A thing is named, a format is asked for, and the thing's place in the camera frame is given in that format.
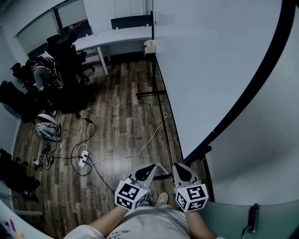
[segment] power strip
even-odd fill
[[[81,154],[81,157],[83,158],[80,158],[80,161],[79,161],[79,166],[82,168],[82,167],[85,167],[86,165],[86,162],[87,162],[87,159],[88,159],[88,156],[89,156],[89,153],[87,151],[83,151],[82,154]]]

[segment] whiteboard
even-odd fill
[[[153,9],[157,61],[186,158],[253,78],[281,0],[154,0]]]

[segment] wooden floor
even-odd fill
[[[95,65],[95,72],[89,70],[89,87],[96,92],[96,102],[89,103],[80,112],[82,117],[91,119],[96,125],[95,135],[85,144],[93,162],[108,156],[125,157],[139,153],[150,140],[154,131],[162,124],[156,96],[137,100],[137,92],[152,90],[151,62],[139,61],[108,66],[105,76],[101,65]],[[157,70],[157,85],[164,89],[161,75]],[[171,114],[167,96],[161,96],[164,112]],[[57,144],[55,157],[70,157],[72,148],[93,133],[93,125],[78,120],[72,114],[59,114],[55,119],[61,124],[62,147]],[[182,162],[172,117],[166,119],[167,132],[173,162]],[[17,140],[15,156],[29,162],[27,174],[35,176],[41,186],[36,190],[40,203],[24,202],[19,196],[14,199],[18,210],[42,211],[43,217],[26,217],[39,230],[54,238],[63,238],[81,224],[88,224],[114,208],[114,196],[93,169],[88,176],[77,175],[70,165],[70,159],[55,159],[48,171],[31,167],[43,149],[43,141],[35,135],[35,125],[22,123]],[[84,174],[76,159],[75,169]],[[163,128],[160,128],[151,143],[138,156],[127,159],[106,159],[96,165],[103,179],[115,190],[119,181],[137,165],[158,162],[171,172],[170,160]],[[202,168],[196,170],[202,177]],[[154,203],[161,192],[170,195],[169,204],[176,207],[171,179],[154,181],[151,186],[151,201]]]

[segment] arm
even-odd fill
[[[115,207],[109,213],[90,223],[89,225],[107,237],[127,214],[128,209]]]
[[[192,238],[194,239],[216,239],[217,235],[212,232],[197,211],[185,213],[187,224]]]

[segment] white cable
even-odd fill
[[[78,152],[79,152],[80,148],[82,147],[82,145],[85,145],[85,147],[86,147],[86,151],[88,150],[88,147],[87,147],[86,144],[81,144],[81,145],[80,145],[80,147],[78,148],[77,153],[76,153],[76,156],[77,156],[76,158],[77,158],[78,164],[79,164]]]
[[[172,114],[168,116],[167,113],[164,113],[163,116],[164,116],[164,119],[166,119],[166,118],[172,116]],[[105,159],[126,159],[126,158],[130,158],[130,157],[138,156],[138,155],[144,150],[144,148],[147,147],[147,145],[150,143],[150,141],[153,139],[153,137],[154,137],[155,134],[157,133],[158,129],[156,129],[156,131],[154,132],[153,136],[150,138],[149,142],[148,142],[146,145],[143,146],[143,148],[140,150],[140,152],[139,152],[138,154],[136,154],[136,155],[130,155],[130,156],[123,157],[123,158],[121,158],[121,157],[106,157],[106,158],[104,158],[104,159],[102,159],[102,160],[100,160],[100,161],[97,161],[97,162],[95,162],[95,163],[93,163],[93,164],[90,164],[90,165],[85,166],[85,167],[82,167],[82,168],[91,167],[92,165],[95,165],[95,164],[97,164],[97,163],[99,163],[99,162],[102,162],[102,161],[104,161]]]

